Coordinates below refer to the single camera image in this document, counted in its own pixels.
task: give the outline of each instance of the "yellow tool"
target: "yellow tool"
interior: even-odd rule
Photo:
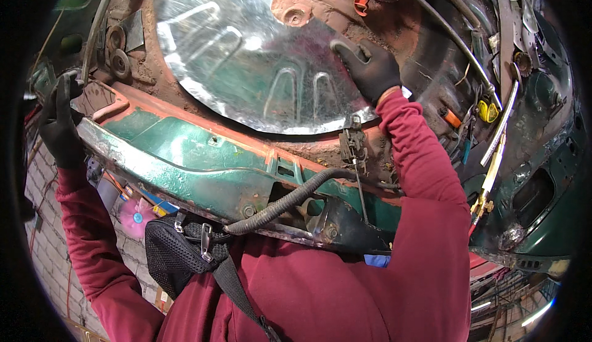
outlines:
[[[497,110],[497,107],[493,103],[487,105],[487,103],[484,101],[479,101],[477,107],[479,108],[479,117],[481,117],[483,121],[489,122],[490,124],[494,122],[500,114],[500,112]]]

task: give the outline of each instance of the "brake line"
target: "brake line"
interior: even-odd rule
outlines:
[[[483,67],[481,66],[479,61],[477,61],[477,58],[475,58],[475,56],[473,56],[473,53],[471,53],[471,50],[465,44],[463,39],[458,35],[458,33],[456,31],[454,31],[454,28],[452,28],[448,24],[448,22],[444,19],[444,17],[442,17],[440,15],[440,13],[438,13],[436,11],[436,9],[434,9],[434,7],[430,5],[430,3],[428,3],[425,0],[415,0],[415,1],[417,1],[428,13],[430,13],[430,15],[435,20],[437,20],[438,23],[440,23],[440,26],[442,26],[442,28],[444,28],[444,30],[446,30],[446,32],[448,33],[448,35],[450,35],[450,37],[455,42],[455,44],[464,53],[464,55],[469,59],[469,63],[471,65],[473,65],[474,68],[476,69],[477,74],[479,75],[479,77],[481,78],[483,83],[485,84],[485,92],[491,97],[491,99],[495,103],[496,107],[498,107],[499,110],[503,110],[503,106],[501,105],[501,101],[500,101],[499,97],[497,96],[497,94],[495,93],[495,87],[493,86],[493,84],[491,83],[491,81],[487,77],[487,74],[483,70]]]

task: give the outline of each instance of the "gloved hand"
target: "gloved hand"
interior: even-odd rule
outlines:
[[[366,62],[343,43],[331,43],[331,49],[343,61],[360,93],[376,107],[378,99],[386,90],[402,85],[399,64],[390,52],[366,39],[360,40],[359,47],[368,59]]]
[[[75,126],[84,115],[70,108],[70,99],[80,94],[82,85],[76,80],[76,70],[66,72],[41,110],[39,134],[60,168],[77,168],[84,163],[84,149]]]

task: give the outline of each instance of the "brick wall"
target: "brick wall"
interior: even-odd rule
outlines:
[[[66,300],[68,295],[68,276],[70,262],[68,261],[68,247],[62,228],[62,211],[56,201],[57,170],[51,154],[45,145],[41,145],[27,171],[25,195],[33,201],[37,212],[43,219],[41,231],[35,232],[31,257],[37,276],[45,288],[48,297],[53,302],[56,311],[67,316]],[[125,235],[121,224],[117,221],[118,209],[122,201],[118,199],[109,213],[117,234],[117,248],[121,252],[126,266],[136,274],[142,286],[142,296],[150,303],[156,298],[156,282],[148,273],[146,266],[146,251],[144,243]],[[29,244],[33,233],[34,222],[25,225]],[[70,274],[69,291],[70,319],[85,326],[87,329],[107,337],[96,313],[86,301],[78,277],[72,270]]]

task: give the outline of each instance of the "metal clip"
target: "metal clip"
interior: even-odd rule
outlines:
[[[210,237],[212,234],[212,226],[210,224],[203,223],[201,225],[201,258],[206,262],[210,263],[214,257],[208,252],[210,248]]]
[[[181,212],[177,212],[177,216],[175,217],[175,224],[174,224],[174,227],[175,227],[175,230],[177,230],[177,233],[183,232],[183,228],[181,227],[183,220],[185,220],[185,214],[181,213]]]

